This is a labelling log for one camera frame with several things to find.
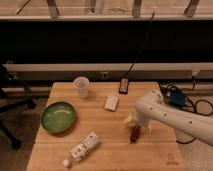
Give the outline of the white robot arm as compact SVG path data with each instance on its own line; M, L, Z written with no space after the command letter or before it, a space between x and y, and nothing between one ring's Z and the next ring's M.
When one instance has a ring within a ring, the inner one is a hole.
M142 95L136 101L133 113L124 119L124 124L129 127L148 127L151 119L213 146L213 117L169 107L164 104L164 98L158 90L151 90Z

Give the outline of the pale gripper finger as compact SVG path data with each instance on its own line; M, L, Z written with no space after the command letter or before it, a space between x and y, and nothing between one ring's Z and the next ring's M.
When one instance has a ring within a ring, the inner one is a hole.
M152 130L152 126L151 125L145 126L144 130L145 130L145 133L150 133Z
M123 123L125 126L127 127L133 127L134 126L134 122L132 121L132 114L129 114L124 120Z

